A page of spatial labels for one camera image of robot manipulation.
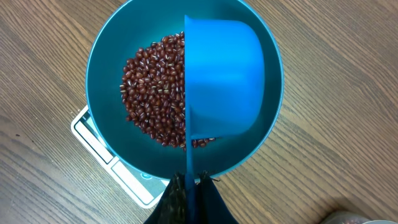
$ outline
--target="scale button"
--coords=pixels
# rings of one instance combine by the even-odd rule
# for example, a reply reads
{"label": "scale button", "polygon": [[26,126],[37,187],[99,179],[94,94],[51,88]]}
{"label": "scale button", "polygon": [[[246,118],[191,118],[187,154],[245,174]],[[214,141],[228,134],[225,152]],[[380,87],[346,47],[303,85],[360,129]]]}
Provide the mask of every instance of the scale button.
{"label": "scale button", "polygon": [[150,175],[148,175],[148,174],[143,174],[143,173],[141,173],[141,177],[144,178],[144,179],[146,179],[146,180],[151,180],[151,178],[152,178]]}

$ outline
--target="blue measuring cup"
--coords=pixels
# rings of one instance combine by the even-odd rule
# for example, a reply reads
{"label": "blue measuring cup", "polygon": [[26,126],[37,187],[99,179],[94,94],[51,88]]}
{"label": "blue measuring cup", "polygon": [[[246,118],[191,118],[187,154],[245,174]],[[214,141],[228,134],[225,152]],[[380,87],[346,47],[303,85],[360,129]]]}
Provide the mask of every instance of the blue measuring cup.
{"label": "blue measuring cup", "polygon": [[248,25],[185,16],[188,174],[193,176],[191,140],[247,131],[259,115],[264,83],[261,44]]}

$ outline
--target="kitchen scale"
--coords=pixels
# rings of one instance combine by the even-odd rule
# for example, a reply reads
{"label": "kitchen scale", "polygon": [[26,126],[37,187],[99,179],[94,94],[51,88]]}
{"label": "kitchen scale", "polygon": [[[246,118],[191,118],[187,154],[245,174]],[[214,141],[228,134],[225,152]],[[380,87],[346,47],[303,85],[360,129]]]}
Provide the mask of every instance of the kitchen scale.
{"label": "kitchen scale", "polygon": [[85,106],[72,121],[70,129],[98,163],[139,206],[151,208],[160,200],[169,182],[143,174],[115,156],[98,134],[88,106]]}

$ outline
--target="bowl rim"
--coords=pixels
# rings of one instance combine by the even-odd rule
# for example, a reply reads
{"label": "bowl rim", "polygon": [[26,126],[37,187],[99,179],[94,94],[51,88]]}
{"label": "bowl rim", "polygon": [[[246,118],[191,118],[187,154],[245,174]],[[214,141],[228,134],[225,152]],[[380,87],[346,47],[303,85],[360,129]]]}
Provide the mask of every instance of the bowl rim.
{"label": "bowl rim", "polygon": [[[88,98],[88,88],[87,88],[87,83],[88,83],[88,71],[90,69],[90,61],[91,61],[91,56],[92,53],[94,51],[95,45],[98,41],[98,37],[101,35],[102,31],[104,31],[105,27],[108,25],[108,23],[110,22],[110,20],[127,4],[129,4],[131,1],[133,0],[128,0],[125,3],[123,3],[122,5],[120,5],[113,13],[112,15],[106,20],[106,22],[104,23],[104,25],[102,26],[101,30],[98,32],[97,36],[95,37],[95,40],[93,42],[93,46],[91,47],[90,50],[90,54],[88,56],[88,60],[87,60],[87,65],[86,65],[86,80],[85,80],[85,92],[86,92],[86,101],[87,101],[87,105],[88,105],[88,111],[90,112],[90,116],[93,120],[94,126],[97,129],[98,134],[101,136],[101,138],[104,140],[104,142],[106,143],[106,145],[109,147],[109,149],[116,155],[119,157],[119,160],[122,160],[125,164],[131,166],[132,168],[134,168],[135,170],[138,170],[139,172],[142,172],[144,174],[150,175],[152,177],[156,177],[160,180],[169,180],[169,179],[165,179],[163,177],[158,177],[156,175],[153,174],[148,174],[147,172],[140,170],[139,168],[133,166],[132,164],[130,164],[129,162],[127,162],[126,160],[124,160],[112,147],[110,144],[108,144],[108,142],[106,141],[106,139],[104,138],[104,136],[102,135],[100,129],[98,129],[98,126],[96,124],[96,121],[94,119],[93,116],[93,112],[91,110],[90,107],[90,100]],[[240,165],[242,165],[246,160],[248,160],[254,153],[257,152],[257,150],[261,147],[261,145],[264,143],[264,141],[268,138],[268,135],[271,133],[272,129],[275,126],[275,123],[277,121],[277,118],[279,116],[280,113],[280,108],[282,107],[282,102],[283,102],[283,96],[284,96],[284,84],[285,84],[285,78],[284,78],[284,68],[283,68],[283,63],[282,63],[282,56],[280,55],[280,51],[279,51],[279,46],[275,40],[274,35],[272,34],[270,28],[268,27],[268,25],[265,23],[265,21],[262,19],[262,17],[246,2],[244,2],[243,0],[237,0],[238,2],[240,2],[243,6],[247,7],[256,17],[257,19],[262,23],[262,25],[264,26],[264,28],[266,29],[266,31],[268,32],[269,36],[272,39],[272,42],[274,43],[274,48],[277,52],[277,56],[278,56],[278,61],[279,61],[279,69],[280,69],[280,77],[281,77],[281,88],[280,88],[280,94],[279,94],[279,104],[278,104],[278,108],[276,111],[276,114],[274,116],[274,119],[272,121],[272,124],[270,125],[270,128],[268,129],[268,132],[265,134],[265,136],[263,137],[263,139],[259,142],[259,144],[256,146],[255,149],[253,149],[246,157],[244,157],[243,159],[241,159],[239,162],[237,162],[235,165],[231,166],[230,168],[221,171],[219,173],[213,174],[211,177],[219,177],[223,174],[226,174],[232,170],[234,170],[235,168],[239,167]]]}

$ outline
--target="teal bowl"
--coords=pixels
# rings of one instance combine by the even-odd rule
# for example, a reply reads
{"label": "teal bowl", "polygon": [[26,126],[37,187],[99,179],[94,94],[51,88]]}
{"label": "teal bowl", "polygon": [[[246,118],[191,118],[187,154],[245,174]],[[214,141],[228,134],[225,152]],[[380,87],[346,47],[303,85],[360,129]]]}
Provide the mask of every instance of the teal bowl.
{"label": "teal bowl", "polygon": [[176,171],[185,173],[185,152],[162,147],[132,122],[126,122],[119,85],[126,60],[134,57],[139,47],[183,31],[184,15],[249,25],[260,40],[266,74],[263,102],[253,126],[239,136],[222,137],[205,148],[194,149],[195,172],[207,170],[212,176],[219,176],[253,155],[271,132],[283,97],[284,75],[278,46],[266,23],[245,2],[130,0],[124,3],[106,21],[93,44],[86,69],[87,103],[94,124],[110,149],[133,168],[161,179],[171,178]]}

